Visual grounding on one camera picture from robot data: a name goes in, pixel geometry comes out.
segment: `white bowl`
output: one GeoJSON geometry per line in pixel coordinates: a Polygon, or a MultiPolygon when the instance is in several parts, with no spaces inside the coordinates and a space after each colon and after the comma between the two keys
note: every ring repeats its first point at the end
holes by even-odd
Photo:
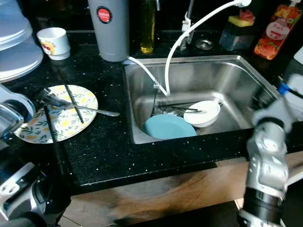
{"type": "Polygon", "coordinates": [[[220,105],[215,101],[198,102],[189,108],[206,111],[206,113],[190,113],[190,110],[185,111],[184,120],[196,128],[204,128],[213,124],[217,120],[221,109],[220,105]]]}

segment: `sink basin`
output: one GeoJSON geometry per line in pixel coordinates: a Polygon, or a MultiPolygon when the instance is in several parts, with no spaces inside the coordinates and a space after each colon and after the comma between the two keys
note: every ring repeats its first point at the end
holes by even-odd
{"type": "MultiPolygon", "coordinates": [[[[140,60],[164,86],[166,59],[140,60]]],[[[124,62],[131,135],[135,144],[159,141],[142,131],[150,117],[154,98],[153,82],[143,69],[131,61],[124,62]]],[[[249,63],[238,55],[174,58],[169,68],[171,95],[160,91],[156,102],[166,104],[214,100],[222,103],[216,122],[195,129],[197,135],[252,128],[254,111],[277,96],[269,84],[249,63]]]]}

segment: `stacked white plates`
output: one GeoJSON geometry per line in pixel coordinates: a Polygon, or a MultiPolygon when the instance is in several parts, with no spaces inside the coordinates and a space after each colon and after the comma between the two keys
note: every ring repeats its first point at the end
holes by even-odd
{"type": "Polygon", "coordinates": [[[32,27],[16,0],[0,0],[0,83],[28,74],[42,61],[32,27]]]}

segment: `red logo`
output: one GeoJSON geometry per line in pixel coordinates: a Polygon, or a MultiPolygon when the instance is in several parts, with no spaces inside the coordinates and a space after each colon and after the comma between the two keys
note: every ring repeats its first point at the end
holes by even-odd
{"type": "Polygon", "coordinates": [[[102,23],[109,23],[112,19],[112,15],[108,9],[105,7],[99,7],[97,9],[97,15],[102,23]]]}

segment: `white cup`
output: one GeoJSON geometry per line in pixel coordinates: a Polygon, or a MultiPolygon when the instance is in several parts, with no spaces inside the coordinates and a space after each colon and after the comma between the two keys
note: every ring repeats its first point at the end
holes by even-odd
{"type": "Polygon", "coordinates": [[[66,31],[60,27],[50,27],[37,33],[43,51],[52,60],[63,60],[70,56],[70,45],[66,31]]]}

